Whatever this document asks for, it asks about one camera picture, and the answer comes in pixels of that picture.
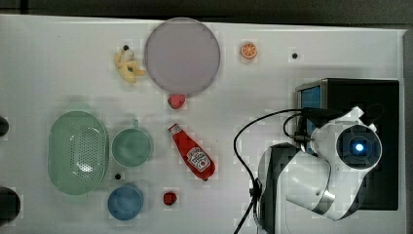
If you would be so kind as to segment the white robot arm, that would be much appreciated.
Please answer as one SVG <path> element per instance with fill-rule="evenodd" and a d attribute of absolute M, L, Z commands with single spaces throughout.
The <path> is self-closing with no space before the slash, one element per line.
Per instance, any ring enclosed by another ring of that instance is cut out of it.
<path fill-rule="evenodd" d="M 310 121 L 311 133 L 268 147 L 261 157 L 257 182 L 261 193 L 253 208 L 259 234 L 281 234 L 289 202 L 330 220 L 343 219 L 363 201 L 364 178 L 382 157 L 382 142 L 374 124 L 366 125 L 364 111 L 348 112 L 305 107 L 299 127 Z"/>

